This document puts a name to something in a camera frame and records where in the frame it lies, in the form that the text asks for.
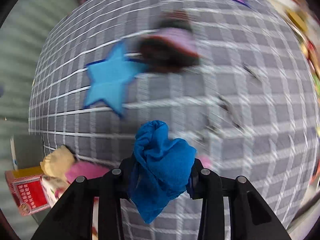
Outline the pink towel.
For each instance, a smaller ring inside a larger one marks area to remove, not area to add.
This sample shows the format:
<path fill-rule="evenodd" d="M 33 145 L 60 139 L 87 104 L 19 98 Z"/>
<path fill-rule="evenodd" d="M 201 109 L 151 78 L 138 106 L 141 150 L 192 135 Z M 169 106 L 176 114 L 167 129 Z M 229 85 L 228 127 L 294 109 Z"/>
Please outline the pink towel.
<path fill-rule="evenodd" d="M 109 171 L 107 167 L 90 163 L 87 161 L 75 162 L 65 173 L 67 181 L 71 184 L 79 176 L 84 176 L 87 179 L 102 177 Z"/>

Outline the beige cloth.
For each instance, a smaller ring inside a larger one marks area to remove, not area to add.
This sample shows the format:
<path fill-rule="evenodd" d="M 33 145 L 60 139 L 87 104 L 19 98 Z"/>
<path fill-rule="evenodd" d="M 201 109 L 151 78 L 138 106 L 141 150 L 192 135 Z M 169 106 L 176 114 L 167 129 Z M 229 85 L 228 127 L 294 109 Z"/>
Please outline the beige cloth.
<path fill-rule="evenodd" d="M 47 155 L 40 162 L 40 167 L 45 175 L 67 181 L 65 173 L 74 163 L 74 155 L 65 145 L 62 145 Z"/>

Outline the blue cloth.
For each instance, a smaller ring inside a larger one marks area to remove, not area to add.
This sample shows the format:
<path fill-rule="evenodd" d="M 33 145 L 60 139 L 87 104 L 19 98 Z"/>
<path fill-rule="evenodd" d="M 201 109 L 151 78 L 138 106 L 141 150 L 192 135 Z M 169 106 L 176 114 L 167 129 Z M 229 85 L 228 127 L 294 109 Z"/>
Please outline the blue cloth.
<path fill-rule="evenodd" d="M 196 149 L 186 140 L 169 139 L 165 122 L 147 122 L 138 130 L 127 194 L 150 224 L 167 204 L 186 191 Z"/>

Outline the dark purple knit sock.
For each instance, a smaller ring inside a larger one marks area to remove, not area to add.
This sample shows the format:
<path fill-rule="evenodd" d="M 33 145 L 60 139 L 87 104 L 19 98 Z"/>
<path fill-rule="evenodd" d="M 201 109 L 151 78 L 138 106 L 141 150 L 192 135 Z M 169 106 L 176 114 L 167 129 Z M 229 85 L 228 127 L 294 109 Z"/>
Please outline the dark purple knit sock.
<path fill-rule="evenodd" d="M 176 73 L 199 64 L 200 55 L 186 12 L 163 14 L 156 29 L 156 32 L 141 38 L 138 44 L 141 58 L 151 72 Z"/>

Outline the red patterned barcode box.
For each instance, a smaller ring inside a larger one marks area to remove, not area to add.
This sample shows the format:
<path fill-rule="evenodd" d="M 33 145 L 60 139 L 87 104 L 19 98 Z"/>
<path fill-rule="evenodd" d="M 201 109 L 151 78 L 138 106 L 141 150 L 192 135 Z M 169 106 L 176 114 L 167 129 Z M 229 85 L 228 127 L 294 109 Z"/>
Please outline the red patterned barcode box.
<path fill-rule="evenodd" d="M 41 185 L 44 173 L 40 166 L 5 171 L 4 174 L 22 216 L 33 215 L 50 207 Z"/>

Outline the white open cardboard box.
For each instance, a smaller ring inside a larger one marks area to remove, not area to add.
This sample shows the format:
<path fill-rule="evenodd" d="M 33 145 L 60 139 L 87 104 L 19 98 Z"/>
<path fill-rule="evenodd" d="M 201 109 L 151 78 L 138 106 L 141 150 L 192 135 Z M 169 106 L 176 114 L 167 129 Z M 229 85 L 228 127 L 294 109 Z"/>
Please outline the white open cardboard box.
<path fill-rule="evenodd" d="M 39 166 L 44 158 L 40 135 L 13 135 L 10 148 L 14 170 Z"/>

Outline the grey checked star tablecloth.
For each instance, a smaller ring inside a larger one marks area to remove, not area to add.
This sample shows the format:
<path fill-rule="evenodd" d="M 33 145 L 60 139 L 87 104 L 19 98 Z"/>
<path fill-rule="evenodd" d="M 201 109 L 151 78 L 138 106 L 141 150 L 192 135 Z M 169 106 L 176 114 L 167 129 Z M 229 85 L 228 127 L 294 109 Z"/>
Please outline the grey checked star tablecloth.
<path fill-rule="evenodd" d="M 141 38 L 184 11 L 200 62 L 151 72 Z M 29 131 L 46 152 L 135 162 L 138 130 L 159 120 L 221 177 L 246 177 L 287 230 L 318 152 L 317 95 L 292 31 L 267 0 L 88 0 L 49 33 L 31 91 Z M 186 191 L 150 224 L 121 199 L 124 239 L 198 239 L 202 200 Z"/>

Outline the green curtain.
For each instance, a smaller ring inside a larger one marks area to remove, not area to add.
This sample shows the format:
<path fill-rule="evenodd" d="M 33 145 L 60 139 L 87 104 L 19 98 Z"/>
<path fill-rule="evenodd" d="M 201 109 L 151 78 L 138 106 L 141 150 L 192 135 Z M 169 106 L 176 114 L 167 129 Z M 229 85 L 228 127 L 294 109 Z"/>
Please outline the green curtain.
<path fill-rule="evenodd" d="M 4 172 L 13 168 L 10 138 L 28 133 L 28 111 L 37 62 L 49 32 L 76 7 L 74 0 L 1 0 L 1 214 L 20 239 L 37 223 L 23 217 Z"/>

